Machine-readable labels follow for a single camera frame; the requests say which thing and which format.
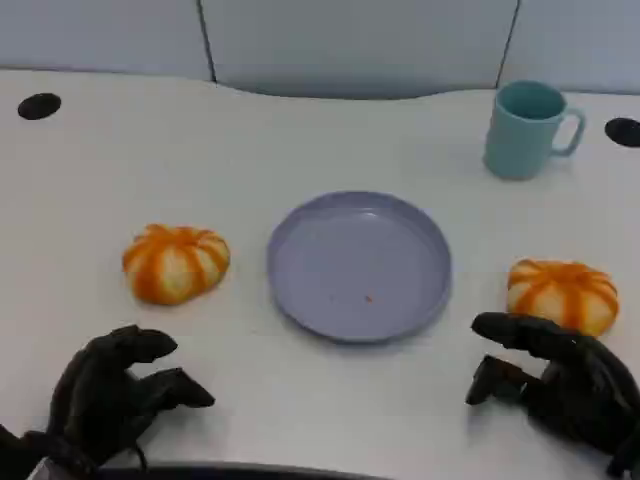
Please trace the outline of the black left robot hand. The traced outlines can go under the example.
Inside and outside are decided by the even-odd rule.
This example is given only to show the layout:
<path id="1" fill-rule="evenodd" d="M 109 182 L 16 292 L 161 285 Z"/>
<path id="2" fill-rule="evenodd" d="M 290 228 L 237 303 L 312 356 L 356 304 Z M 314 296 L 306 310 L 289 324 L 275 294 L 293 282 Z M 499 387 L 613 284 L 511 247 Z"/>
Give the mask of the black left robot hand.
<path id="1" fill-rule="evenodd" d="M 176 349 L 166 333 L 136 325 L 94 338 L 74 355 L 54 389 L 47 433 L 101 466 L 136 447 L 160 413 L 213 406 L 214 397 L 181 368 L 143 378 L 130 373 L 132 365 Z"/>

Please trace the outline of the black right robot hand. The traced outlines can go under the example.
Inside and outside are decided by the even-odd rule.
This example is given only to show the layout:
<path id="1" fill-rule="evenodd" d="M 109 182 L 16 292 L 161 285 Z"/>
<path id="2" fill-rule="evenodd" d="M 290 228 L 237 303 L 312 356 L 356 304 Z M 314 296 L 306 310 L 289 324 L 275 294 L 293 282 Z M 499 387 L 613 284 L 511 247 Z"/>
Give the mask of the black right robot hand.
<path id="1" fill-rule="evenodd" d="M 473 376 L 466 403 L 489 398 L 524 408 L 556 435 L 617 454 L 639 426 L 639 387 L 629 369 L 598 339 L 523 314 L 485 312 L 474 333 L 506 349 L 548 362 L 540 377 L 487 355 Z"/>

